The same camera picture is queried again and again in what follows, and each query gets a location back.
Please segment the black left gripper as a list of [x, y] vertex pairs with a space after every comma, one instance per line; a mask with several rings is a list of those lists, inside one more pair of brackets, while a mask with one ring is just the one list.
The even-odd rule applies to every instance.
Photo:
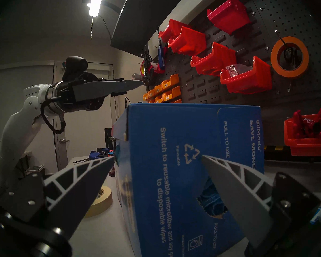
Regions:
[[58, 83], [54, 97], [61, 97], [57, 105], [65, 112], [95, 111], [100, 109], [109, 94], [112, 97], [126, 95], [127, 91], [142, 85], [140, 80], [98, 81], [92, 73], [76, 72]]

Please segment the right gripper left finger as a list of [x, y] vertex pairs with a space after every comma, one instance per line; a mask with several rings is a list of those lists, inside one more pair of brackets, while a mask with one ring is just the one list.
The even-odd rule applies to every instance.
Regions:
[[114, 157], [64, 168], [43, 181], [48, 215], [44, 224], [60, 228], [69, 240], [97, 197]]

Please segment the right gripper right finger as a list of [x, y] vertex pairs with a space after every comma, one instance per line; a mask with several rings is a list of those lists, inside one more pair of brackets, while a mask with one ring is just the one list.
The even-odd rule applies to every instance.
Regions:
[[274, 181], [245, 164], [203, 155], [204, 164], [223, 203], [255, 251], [274, 245], [270, 216]]

